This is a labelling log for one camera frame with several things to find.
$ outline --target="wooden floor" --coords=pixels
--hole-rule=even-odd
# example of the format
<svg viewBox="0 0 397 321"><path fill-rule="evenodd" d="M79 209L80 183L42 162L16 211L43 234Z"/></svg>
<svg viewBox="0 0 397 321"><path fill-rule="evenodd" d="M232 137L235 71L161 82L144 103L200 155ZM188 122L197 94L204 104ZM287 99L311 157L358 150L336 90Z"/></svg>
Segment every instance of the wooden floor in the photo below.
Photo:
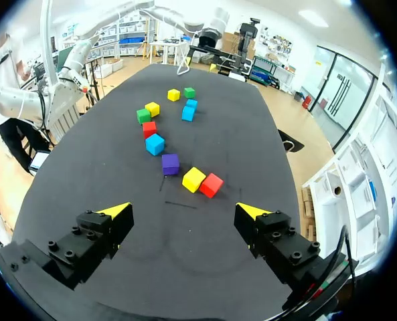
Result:
<svg viewBox="0 0 397 321"><path fill-rule="evenodd" d="M123 69L102 80L102 87L99 87L100 98L149 64L149 60L143 61L142 58L123 59ZM192 64L192 68L207 70L208 66ZM287 155L300 204L301 234L305 235L308 222L304 219L301 206L301 185L333 156L332 149L310 113L292 96L271 87L253 84L257 85L262 94L277 128L305 145L301 151ZM83 98L77 106L80 112L85 112L88 101ZM0 212L10 228L15 227L21 203L32 181L33 177L23 171L0 143Z"/></svg>

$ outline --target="purple cube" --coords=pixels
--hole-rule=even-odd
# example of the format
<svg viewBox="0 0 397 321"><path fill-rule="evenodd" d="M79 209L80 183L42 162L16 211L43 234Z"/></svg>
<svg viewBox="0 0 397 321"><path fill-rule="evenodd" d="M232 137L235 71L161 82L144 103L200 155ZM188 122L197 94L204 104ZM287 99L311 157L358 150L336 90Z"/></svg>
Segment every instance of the purple cube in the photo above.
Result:
<svg viewBox="0 0 397 321"><path fill-rule="evenodd" d="M163 155L163 174L177 175L179 173L180 163L177 154Z"/></svg>

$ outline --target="green cube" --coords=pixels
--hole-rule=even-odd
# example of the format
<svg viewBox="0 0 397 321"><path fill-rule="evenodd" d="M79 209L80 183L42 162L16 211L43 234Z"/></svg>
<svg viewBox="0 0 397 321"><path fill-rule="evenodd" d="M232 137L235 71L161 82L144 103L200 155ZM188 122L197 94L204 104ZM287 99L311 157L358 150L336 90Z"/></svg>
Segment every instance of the green cube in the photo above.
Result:
<svg viewBox="0 0 397 321"><path fill-rule="evenodd" d="M185 88L184 96L188 99L195 98L195 89L193 88Z"/></svg>
<svg viewBox="0 0 397 321"><path fill-rule="evenodd" d="M137 111L137 120L139 121L140 125L142 125L144 122L150 122L151 113L148 111L148 109L140 109Z"/></svg>

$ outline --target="blue cube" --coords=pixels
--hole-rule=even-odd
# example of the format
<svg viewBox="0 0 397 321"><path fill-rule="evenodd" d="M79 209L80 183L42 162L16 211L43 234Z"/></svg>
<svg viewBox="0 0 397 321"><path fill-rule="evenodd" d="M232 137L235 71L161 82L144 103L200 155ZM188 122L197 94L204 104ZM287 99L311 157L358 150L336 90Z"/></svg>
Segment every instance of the blue cube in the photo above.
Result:
<svg viewBox="0 0 397 321"><path fill-rule="evenodd" d="M182 112L182 120L187 120L191 122L193 120L193 115L195 114L195 109L193 107L185 106Z"/></svg>
<svg viewBox="0 0 397 321"><path fill-rule="evenodd" d="M186 102L186 106L192 107L194 110L197 110L198 101L194 99L188 99Z"/></svg>
<svg viewBox="0 0 397 321"><path fill-rule="evenodd" d="M157 156L164 150L164 138L158 134L154 134L146 139L146 150L153 156Z"/></svg>

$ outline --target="yellow cube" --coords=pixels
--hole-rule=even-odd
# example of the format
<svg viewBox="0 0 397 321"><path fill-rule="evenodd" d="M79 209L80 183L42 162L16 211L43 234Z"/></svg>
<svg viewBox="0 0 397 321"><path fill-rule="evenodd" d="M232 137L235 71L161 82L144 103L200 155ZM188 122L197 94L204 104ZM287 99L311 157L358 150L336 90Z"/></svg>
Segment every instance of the yellow cube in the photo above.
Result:
<svg viewBox="0 0 397 321"><path fill-rule="evenodd" d="M195 193L205 177L206 176L199 169L192 167L189 172L183 176L182 185L191 193Z"/></svg>
<svg viewBox="0 0 397 321"><path fill-rule="evenodd" d="M145 108L151 113L151 117L159 115L159 105L156 102L150 102Z"/></svg>
<svg viewBox="0 0 397 321"><path fill-rule="evenodd" d="M178 101L180 99L180 91L177 89L169 90L169 94L168 94L167 98L169 100L171 100L172 102Z"/></svg>

